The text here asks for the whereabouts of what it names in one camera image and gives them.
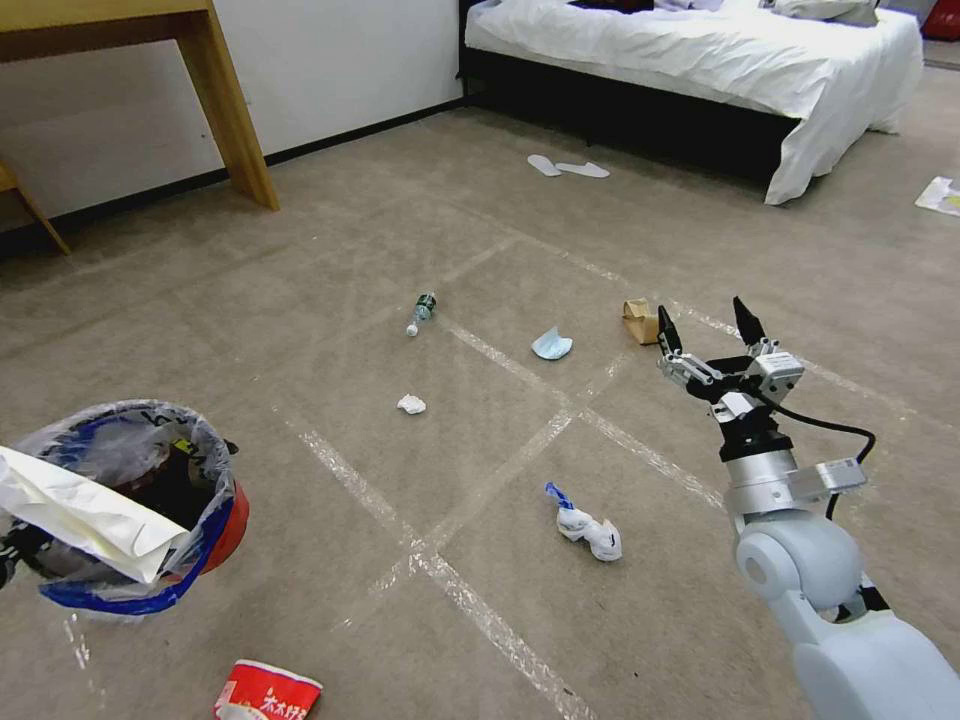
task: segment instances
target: white duvet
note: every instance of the white duvet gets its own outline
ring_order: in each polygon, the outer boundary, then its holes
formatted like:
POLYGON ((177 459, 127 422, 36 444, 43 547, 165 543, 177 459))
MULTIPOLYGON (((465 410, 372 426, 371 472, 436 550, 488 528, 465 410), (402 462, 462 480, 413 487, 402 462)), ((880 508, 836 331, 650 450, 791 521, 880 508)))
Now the white duvet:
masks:
POLYGON ((755 0, 633 15, 502 0, 471 12, 466 44, 799 118, 767 189, 778 205, 829 173, 867 129, 896 131, 923 50, 912 15, 877 16, 876 27, 858 28, 774 15, 755 0))

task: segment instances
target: black bed frame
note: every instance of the black bed frame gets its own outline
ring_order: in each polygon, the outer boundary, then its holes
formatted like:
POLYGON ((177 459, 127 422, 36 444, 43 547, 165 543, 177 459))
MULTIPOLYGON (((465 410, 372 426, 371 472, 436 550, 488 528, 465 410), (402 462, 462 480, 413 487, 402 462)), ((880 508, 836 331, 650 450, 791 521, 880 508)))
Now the black bed frame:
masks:
POLYGON ((458 77, 468 104, 763 185, 780 164, 797 119, 468 48, 467 12, 479 2, 459 0, 458 77))

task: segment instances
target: table leg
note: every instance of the table leg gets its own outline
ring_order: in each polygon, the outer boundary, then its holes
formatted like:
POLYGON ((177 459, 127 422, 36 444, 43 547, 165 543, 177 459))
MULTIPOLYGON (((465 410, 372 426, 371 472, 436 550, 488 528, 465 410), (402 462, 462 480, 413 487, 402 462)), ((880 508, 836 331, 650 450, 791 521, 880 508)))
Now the table leg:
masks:
POLYGON ((69 255, 70 247, 63 241, 63 238, 60 237, 60 233, 53 228, 53 225, 50 224, 50 221, 47 220, 46 216, 40 212, 40 209, 36 206, 36 204, 34 204, 33 198, 27 195, 23 188, 19 186, 13 188, 13 194, 17 196, 17 199, 20 201, 20 204, 23 205, 26 211, 30 213, 38 223, 43 225, 44 230, 47 231, 47 234, 57 244, 57 247, 60 248, 60 252, 62 252, 64 255, 69 255))
POLYGON ((183 18, 178 24, 177 45, 234 187, 261 205, 279 210, 212 4, 206 12, 189 13, 183 18))

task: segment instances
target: wooden chair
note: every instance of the wooden chair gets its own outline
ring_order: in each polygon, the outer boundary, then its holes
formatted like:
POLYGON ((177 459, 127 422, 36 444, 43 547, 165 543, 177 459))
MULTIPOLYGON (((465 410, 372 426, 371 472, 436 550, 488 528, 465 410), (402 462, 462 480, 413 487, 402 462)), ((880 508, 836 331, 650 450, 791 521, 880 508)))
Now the wooden chair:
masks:
POLYGON ((23 205, 24 209, 33 216, 33 218, 43 225, 44 229, 53 238, 53 241, 57 244, 60 250, 64 255, 70 254, 70 248, 63 241, 63 238, 60 237, 60 234, 53 229, 53 225, 43 216, 43 213, 40 212, 37 208, 36 203, 33 202, 33 199, 27 195, 27 192, 17 184, 17 178, 13 172, 4 166, 3 163, 0 163, 0 193, 2 192, 12 192, 17 196, 17 199, 20 201, 20 204, 23 205))

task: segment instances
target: water bottle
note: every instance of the water bottle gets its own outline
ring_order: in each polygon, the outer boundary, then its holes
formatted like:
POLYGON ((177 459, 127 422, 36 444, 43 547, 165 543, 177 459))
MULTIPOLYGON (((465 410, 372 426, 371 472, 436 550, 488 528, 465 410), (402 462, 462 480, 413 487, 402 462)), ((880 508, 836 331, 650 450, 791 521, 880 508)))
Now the water bottle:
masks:
POLYGON ((407 335, 416 337, 420 332, 420 325, 433 317, 433 312, 437 307, 437 294, 435 292, 425 292, 417 298, 417 304, 413 306, 413 317, 410 318, 410 324, 407 325, 407 335))

